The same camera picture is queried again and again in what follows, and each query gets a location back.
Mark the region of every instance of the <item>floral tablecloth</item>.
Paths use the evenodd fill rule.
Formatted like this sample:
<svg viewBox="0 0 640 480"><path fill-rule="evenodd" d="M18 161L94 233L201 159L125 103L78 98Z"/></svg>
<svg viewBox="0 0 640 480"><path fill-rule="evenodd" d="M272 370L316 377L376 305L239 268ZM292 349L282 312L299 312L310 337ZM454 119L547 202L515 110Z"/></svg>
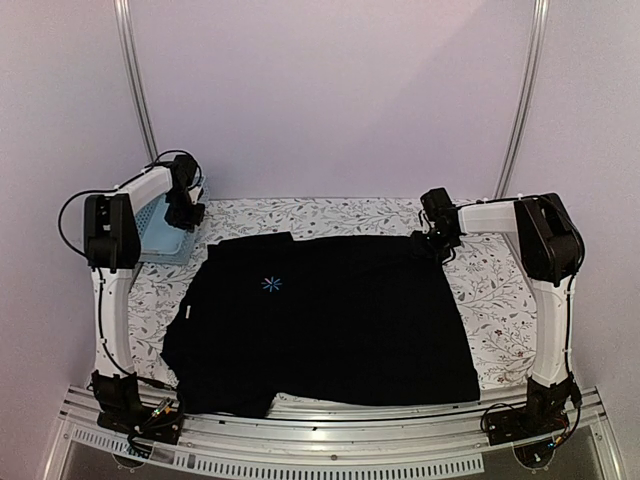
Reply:
<svg viewBox="0 0 640 480"><path fill-rule="evenodd" d="M145 264L129 296L129 335L136 370L175 384L160 358L166 326L200 264L206 245L290 231L296 239L331 235L408 235L422 229L420 203L404 199L218 200L207 205L188 265ZM535 354L535 303L499 235L464 237L445 272L462 315L482 389L523 383ZM292 399L279 395L279 401Z"/></svg>

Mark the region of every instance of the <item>printed logo on shirt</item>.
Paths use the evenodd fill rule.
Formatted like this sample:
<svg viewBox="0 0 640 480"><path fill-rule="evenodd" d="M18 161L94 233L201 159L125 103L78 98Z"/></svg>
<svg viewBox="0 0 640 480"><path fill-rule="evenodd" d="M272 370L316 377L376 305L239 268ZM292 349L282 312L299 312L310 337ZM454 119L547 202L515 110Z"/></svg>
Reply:
<svg viewBox="0 0 640 480"><path fill-rule="evenodd" d="M269 290L269 292L273 292L274 290L280 290L282 286L282 281L279 278L271 277L265 278L262 282L262 289Z"/></svg>

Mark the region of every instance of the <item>black cloth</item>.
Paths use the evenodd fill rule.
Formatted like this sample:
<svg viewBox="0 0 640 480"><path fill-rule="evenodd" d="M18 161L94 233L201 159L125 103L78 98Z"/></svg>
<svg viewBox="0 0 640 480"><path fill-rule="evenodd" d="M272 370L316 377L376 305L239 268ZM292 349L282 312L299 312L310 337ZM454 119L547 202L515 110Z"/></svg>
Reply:
<svg viewBox="0 0 640 480"><path fill-rule="evenodd" d="M277 392L361 405L479 399L460 315L422 233L274 234L208 253L162 351L189 413L263 417Z"/></svg>

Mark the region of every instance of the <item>metal bar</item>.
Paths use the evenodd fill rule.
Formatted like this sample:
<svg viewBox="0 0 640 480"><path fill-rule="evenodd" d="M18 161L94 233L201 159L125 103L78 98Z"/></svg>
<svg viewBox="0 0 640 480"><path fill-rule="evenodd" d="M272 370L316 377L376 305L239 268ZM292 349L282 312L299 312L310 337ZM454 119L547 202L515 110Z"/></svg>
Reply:
<svg viewBox="0 0 640 480"><path fill-rule="evenodd" d="M535 86L536 76L538 74L538 65L542 56L542 45L544 42L544 33L547 24L549 11L549 0L536 0L533 24L531 27L531 38L529 41L529 52L527 54L527 64L525 67L524 78L522 82L522 90L520 91L520 100L518 102L518 111L511 129L511 137L505 155L502 171L496 187L494 198L503 198L507 194L513 170L515 168L516 159L520 150L520 144L524 135L524 128L531 106L531 98Z"/></svg>
<svg viewBox="0 0 640 480"><path fill-rule="evenodd" d="M128 0L114 0L116 11L116 20L118 22L118 32L120 34L120 45L122 47L122 57L124 60L127 78L129 80L129 88L131 89L131 97L138 118L138 125L142 133L144 146L152 162L158 155L153 128L151 126L151 117L147 108L147 102L142 86L142 77L140 75L140 65L136 54L135 41L133 38L133 26L131 24L131 13Z"/></svg>

